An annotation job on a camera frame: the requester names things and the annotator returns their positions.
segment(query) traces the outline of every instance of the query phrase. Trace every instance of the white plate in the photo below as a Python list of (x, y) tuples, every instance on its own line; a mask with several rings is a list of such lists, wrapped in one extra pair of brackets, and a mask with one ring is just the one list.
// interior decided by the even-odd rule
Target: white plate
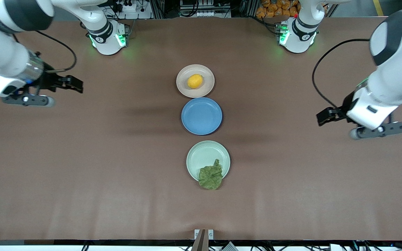
[(228, 174), (230, 168), (230, 156), (228, 150), (222, 144), (215, 141), (201, 141), (194, 145), (187, 154), (187, 170), (190, 176), (199, 181), (200, 169), (205, 166), (214, 165), (215, 159), (220, 160), (223, 178)]
[[(188, 78), (190, 78), (190, 76), (193, 74), (199, 74), (203, 78), (203, 83), (196, 89), (191, 89), (187, 85)], [(178, 90), (184, 96), (189, 98), (204, 97), (214, 88), (215, 77), (212, 71), (204, 65), (192, 64), (182, 68), (182, 70), (178, 73), (178, 76), (176, 77), (176, 85)]]

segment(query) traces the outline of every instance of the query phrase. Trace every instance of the plate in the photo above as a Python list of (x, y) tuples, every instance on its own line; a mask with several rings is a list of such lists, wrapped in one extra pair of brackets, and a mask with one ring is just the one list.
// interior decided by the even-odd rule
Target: plate
[[(196, 89), (191, 89), (187, 85), (187, 80), (193, 74), (199, 74), (203, 78), (203, 83)], [(186, 97), (199, 98), (209, 94), (214, 88), (215, 77), (212, 71), (201, 64), (192, 64), (182, 68), (176, 77), (176, 86), (178, 90)]]
[(195, 135), (208, 135), (217, 130), (223, 113), (217, 102), (201, 97), (187, 102), (182, 109), (181, 120), (185, 129)]
[(206, 140), (194, 145), (187, 154), (188, 173), (196, 181), (199, 181), (200, 169), (205, 166), (212, 166), (216, 159), (220, 160), (223, 178), (228, 174), (230, 168), (230, 156), (228, 150), (222, 144)]

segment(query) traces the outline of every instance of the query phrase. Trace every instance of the brown tablecloth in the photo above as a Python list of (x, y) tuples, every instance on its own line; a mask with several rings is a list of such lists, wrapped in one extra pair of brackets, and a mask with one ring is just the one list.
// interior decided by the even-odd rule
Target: brown tablecloth
[[(249, 19), (137, 21), (113, 56), (95, 51), (78, 22), (55, 22), (46, 33), (78, 54), (69, 74), (84, 94), (44, 92), (54, 108), (0, 101), (0, 239), (178, 239), (198, 228), (217, 239), (402, 239), (402, 135), (353, 141), (352, 124), (318, 127), (327, 103), (311, 85), (325, 51), (369, 38), (381, 20), (325, 19), (303, 54)], [(56, 68), (72, 61), (37, 33), (18, 37)], [(208, 136), (180, 122), (190, 99), (175, 80), (194, 63), (215, 74), (208, 97), (224, 114)], [(373, 70), (357, 42), (332, 52), (316, 79), (340, 103)], [(203, 140), (231, 156), (217, 191), (185, 167)]]

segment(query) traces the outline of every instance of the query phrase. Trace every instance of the green leafy vegetable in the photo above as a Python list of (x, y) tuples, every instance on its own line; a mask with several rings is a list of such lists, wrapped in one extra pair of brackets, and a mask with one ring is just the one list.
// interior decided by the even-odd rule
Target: green leafy vegetable
[(223, 179), (220, 160), (216, 159), (213, 166), (206, 166), (200, 169), (199, 184), (201, 187), (215, 190), (221, 185)]

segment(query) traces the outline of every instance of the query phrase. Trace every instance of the green light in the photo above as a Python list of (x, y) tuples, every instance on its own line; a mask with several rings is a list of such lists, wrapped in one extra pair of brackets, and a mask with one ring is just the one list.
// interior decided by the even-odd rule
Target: green light
[(314, 35), (313, 35), (313, 37), (311, 38), (311, 43), (310, 43), (310, 45), (312, 45), (312, 44), (314, 43), (314, 38), (316, 37), (316, 34), (317, 34), (317, 32), (314, 32)]
[(94, 39), (91, 37), (91, 35), (89, 35), (89, 38), (91, 39), (92, 46), (94, 46), (94, 48), (95, 48), (95, 47), (96, 47), (96, 43), (94, 43)]
[(119, 45), (120, 45), (121, 47), (123, 47), (123, 46), (126, 45), (126, 43), (125, 43), (125, 38), (124, 38), (123, 35), (116, 35), (116, 38), (117, 38), (117, 40), (118, 40), (118, 42), (119, 42)]
[(285, 45), (286, 41), (288, 40), (289, 37), (289, 30), (287, 30), (283, 35), (280, 37), (280, 44)]

